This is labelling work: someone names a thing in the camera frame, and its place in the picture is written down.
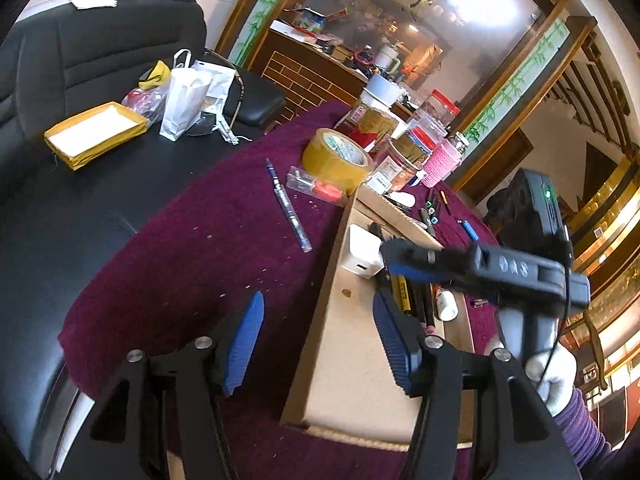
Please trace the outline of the purple sleeved right forearm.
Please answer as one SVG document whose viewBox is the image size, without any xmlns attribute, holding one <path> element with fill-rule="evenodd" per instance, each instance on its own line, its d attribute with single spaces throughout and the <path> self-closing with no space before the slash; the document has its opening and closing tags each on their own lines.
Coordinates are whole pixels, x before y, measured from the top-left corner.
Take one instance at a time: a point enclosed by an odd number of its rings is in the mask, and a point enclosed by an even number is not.
<svg viewBox="0 0 640 480">
<path fill-rule="evenodd" d="M 567 406 L 554 416 L 582 478 L 594 477 L 615 455 L 574 388 Z"/>
</svg>

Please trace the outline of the white gloved right hand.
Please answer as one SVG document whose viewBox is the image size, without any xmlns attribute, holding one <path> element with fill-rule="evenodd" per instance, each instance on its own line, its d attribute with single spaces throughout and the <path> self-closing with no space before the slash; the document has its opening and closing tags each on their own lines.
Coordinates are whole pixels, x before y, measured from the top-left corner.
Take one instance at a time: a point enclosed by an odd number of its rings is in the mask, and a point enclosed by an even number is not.
<svg viewBox="0 0 640 480">
<path fill-rule="evenodd" d="M 580 397 L 574 386 L 577 362 L 562 344 L 532 356 L 524 370 L 552 417 L 564 419 L 576 411 Z"/>
</svg>

